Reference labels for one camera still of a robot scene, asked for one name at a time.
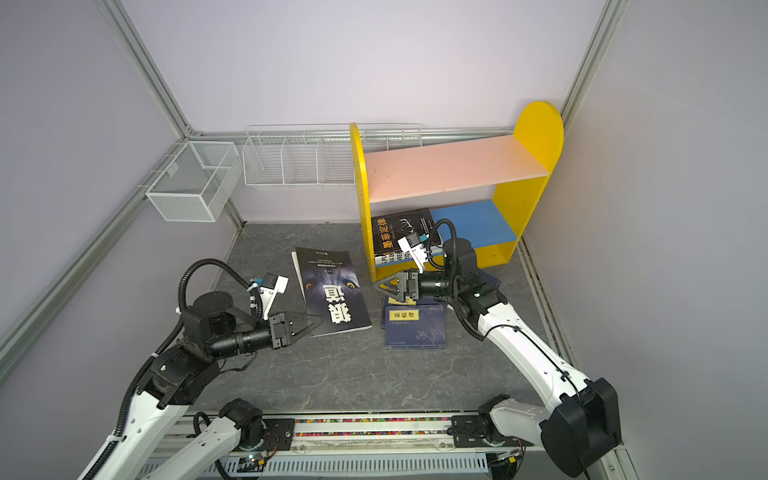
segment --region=yellow side panel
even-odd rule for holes
[[[478,266],[486,268],[509,262],[509,259],[512,258],[512,252],[515,251],[515,245],[517,245],[516,241],[475,248],[475,253],[478,256]]]
[[[549,176],[499,184],[496,187],[493,203],[518,238],[525,232],[547,180]]]
[[[563,121],[558,109],[547,101],[533,102],[523,110],[513,135],[550,173],[547,177],[508,182],[496,187],[493,203],[519,241],[563,151]]]
[[[368,196],[368,174],[366,159],[362,154],[362,141],[357,124],[349,124],[349,136],[352,140],[352,159],[355,161],[355,188],[357,203],[360,209],[360,226],[362,227],[362,243],[366,248],[368,270],[371,279],[376,281],[376,264],[373,257],[373,228],[371,225],[371,203]]]
[[[527,106],[515,124],[513,135],[552,173],[563,152],[564,139],[563,120],[553,104],[535,101]]]

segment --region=book with wolf eyes cover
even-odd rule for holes
[[[306,312],[323,318],[310,336],[371,327],[371,317],[349,252],[297,247],[291,255],[306,302]]]

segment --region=white robotic arm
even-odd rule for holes
[[[483,281],[472,245],[455,236],[450,220],[435,227],[442,223],[452,232],[443,243],[444,270],[405,270],[374,286],[399,302],[422,296],[444,301],[470,335],[491,340],[534,387],[544,408],[502,395],[478,409],[484,441],[516,437],[543,445],[563,472],[580,475],[621,442],[616,391],[604,379],[592,382],[539,338],[495,286]],[[418,242],[415,235],[401,239],[411,250]]]
[[[206,293],[192,306],[184,306],[186,298],[182,293],[189,277],[209,264],[220,266],[246,288],[251,295],[250,315],[234,307],[232,296],[225,292]],[[79,480],[134,480],[158,442],[219,375],[219,359],[290,346],[317,327],[321,321],[317,316],[288,312],[268,315],[275,296],[285,291],[287,282],[284,276],[267,274],[264,280],[249,284],[219,260],[194,263],[179,287],[177,328],[134,378],[126,396],[130,405],[121,408],[118,428],[107,437]],[[236,328],[236,319],[243,320],[250,329]],[[184,336],[167,348],[182,327]],[[196,478],[237,446],[262,447],[265,433],[262,412],[236,399],[148,478]],[[274,442],[275,449],[279,443],[279,439]],[[258,453],[255,461],[262,458],[263,454]]]

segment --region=wire mesh basket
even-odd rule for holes
[[[249,187],[355,184],[349,125],[261,125],[246,132],[243,172]],[[360,137],[365,153],[422,144],[421,128],[414,124],[360,125]]]
[[[240,179],[232,142],[188,141],[147,189],[169,222],[215,222]]]

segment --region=book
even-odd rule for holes
[[[384,339],[387,349],[444,349],[445,307],[391,305],[386,308]]]
[[[371,217],[373,225],[373,257],[377,266],[401,263],[411,260],[409,252],[403,252],[397,240],[415,233],[418,237],[429,235],[435,226],[429,208],[410,210],[399,214]],[[442,253],[440,234],[432,239],[432,254]]]
[[[323,319],[310,336],[371,327],[371,317],[349,252],[297,247],[291,256],[306,303],[306,312]]]
[[[387,315],[389,315],[389,308],[391,306],[402,306],[402,305],[437,305],[439,302],[435,300],[435,297],[433,296],[423,296],[422,298],[418,300],[413,299],[406,299],[404,303],[398,302],[397,300],[393,299],[391,296],[384,296],[384,305],[382,307],[382,328],[386,327],[385,319]]]
[[[495,276],[491,275],[490,273],[486,273],[485,270],[480,270],[480,277],[484,282],[486,282],[488,285],[493,286],[494,288],[498,289],[502,281],[496,278]],[[413,299],[406,299],[404,303],[400,303],[397,300],[393,299],[391,296],[384,296],[384,305],[382,306],[382,323],[381,328],[386,328],[386,322],[385,319],[387,315],[389,315],[389,307],[394,305],[435,305],[439,303],[434,296],[423,296],[418,300]]]

